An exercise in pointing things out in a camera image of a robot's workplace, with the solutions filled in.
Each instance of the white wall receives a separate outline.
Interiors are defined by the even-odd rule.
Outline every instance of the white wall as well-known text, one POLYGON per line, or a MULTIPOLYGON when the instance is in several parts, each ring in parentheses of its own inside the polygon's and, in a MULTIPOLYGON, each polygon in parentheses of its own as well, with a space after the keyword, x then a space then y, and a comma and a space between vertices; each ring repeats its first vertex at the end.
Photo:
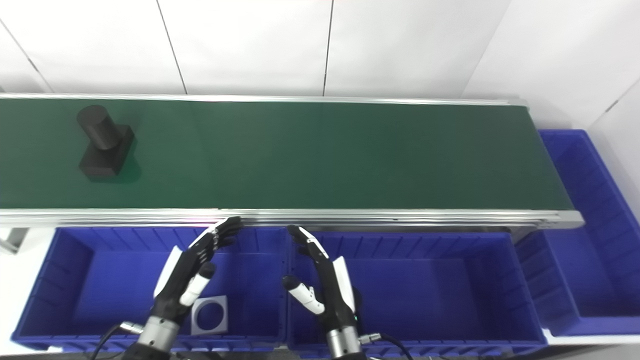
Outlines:
POLYGON ((2 0, 0 19, 55 92, 184 94, 155 1, 2 0))
POLYGON ((5 92, 51 91, 0 23, 0 88, 5 92))
POLYGON ((640 218, 640 81, 587 132, 640 218))
MULTIPOLYGON (((55 92, 521 97, 539 127, 587 128, 640 78, 638 18, 637 0, 0 0, 55 92)), ((0 86, 49 91, 2 27, 0 86)))

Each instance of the blue plastic bin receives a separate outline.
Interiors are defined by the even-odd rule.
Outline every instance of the blue plastic bin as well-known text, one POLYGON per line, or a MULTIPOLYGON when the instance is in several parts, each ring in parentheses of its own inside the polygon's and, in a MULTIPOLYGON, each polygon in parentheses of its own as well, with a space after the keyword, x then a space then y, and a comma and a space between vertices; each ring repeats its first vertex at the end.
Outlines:
POLYGON ((516 246, 540 321, 553 335, 640 334, 640 228, 582 130, 540 131, 586 225, 516 246))
MULTIPOLYGON (((362 294, 363 331, 386 332, 415 356, 526 354, 546 346, 506 233, 314 233, 333 258, 344 256, 362 294)), ((291 273, 318 286, 311 259, 292 254, 291 273)), ((329 357, 314 315, 289 300, 288 346, 329 357)), ((387 342, 369 356, 399 356, 387 342)))
MULTIPOLYGON (((12 340, 40 350, 56 346, 86 352, 116 323, 145 323, 169 251, 174 245, 185 249, 202 230, 58 229, 12 340)), ((234 245, 217 251, 217 270, 202 297, 227 296, 229 332, 191 336, 188 318, 174 350, 263 351, 284 342, 286 292, 280 279, 290 242, 283 228, 245 228, 234 245)), ((123 351, 136 339, 114 335, 103 350, 123 351)))

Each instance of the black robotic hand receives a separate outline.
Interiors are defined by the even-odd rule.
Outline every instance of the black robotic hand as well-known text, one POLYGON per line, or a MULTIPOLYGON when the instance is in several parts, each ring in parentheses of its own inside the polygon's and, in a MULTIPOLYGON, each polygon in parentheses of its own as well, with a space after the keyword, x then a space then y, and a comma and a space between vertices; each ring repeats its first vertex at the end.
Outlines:
POLYGON ((313 288, 307 287, 294 276, 283 277, 282 285, 317 316, 332 358, 366 359, 358 339, 355 297, 344 258, 341 256, 333 262, 329 260, 329 255, 318 240, 302 227, 289 225, 287 230, 293 240, 301 245, 298 252, 313 260, 322 284, 324 304, 316 299, 313 288))
POLYGON ((207 228, 172 261, 170 255, 163 273, 171 272, 157 294, 147 323, 138 341, 124 353, 123 360, 168 360, 169 350, 194 301, 215 272, 211 263, 216 250, 233 244, 232 236, 242 228, 240 217, 230 217, 207 228))

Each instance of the metal support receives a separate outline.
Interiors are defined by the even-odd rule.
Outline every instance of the metal support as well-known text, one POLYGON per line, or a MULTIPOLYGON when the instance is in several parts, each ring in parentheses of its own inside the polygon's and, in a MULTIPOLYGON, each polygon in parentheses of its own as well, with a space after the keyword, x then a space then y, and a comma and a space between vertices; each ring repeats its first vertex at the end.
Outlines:
POLYGON ((20 250, 20 245, 22 245, 25 236, 27 236, 28 231, 28 227, 12 228, 6 240, 0 239, 0 249, 2 249, 2 251, 8 252, 9 254, 17 254, 18 250, 20 250))
POLYGON ((503 231, 514 242, 537 229, 572 229, 584 224, 575 210, 521 209, 0 209, 3 224, 38 226, 194 226, 242 216, 250 226, 297 224, 311 228, 393 231, 503 231))

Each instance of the cable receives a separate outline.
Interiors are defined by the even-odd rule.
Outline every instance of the cable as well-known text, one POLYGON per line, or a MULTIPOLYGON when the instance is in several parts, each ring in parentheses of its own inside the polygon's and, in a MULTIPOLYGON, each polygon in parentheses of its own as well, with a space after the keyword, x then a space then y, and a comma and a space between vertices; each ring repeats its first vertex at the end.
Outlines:
POLYGON ((120 328, 120 324, 116 324, 112 326, 109 329, 109 331, 105 332, 104 335, 102 335, 102 337, 100 338, 100 341, 98 341, 98 345, 95 346, 95 350, 91 354, 91 357, 89 357, 89 360, 95 360, 104 343, 106 343, 107 340, 111 337, 111 335, 113 335, 116 331, 118 331, 119 328, 120 328))
POLYGON ((384 332, 380 333, 380 338, 382 340, 388 341, 391 344, 399 347, 400 350, 402 350, 402 352, 404 352, 404 354, 405 354, 407 359, 413 360, 413 356, 411 356, 411 354, 409 354, 409 350, 407 350, 406 347, 404 347, 404 345, 402 345, 402 343, 400 341, 398 341, 396 338, 394 338, 392 336, 389 336, 389 335, 385 334, 384 332))

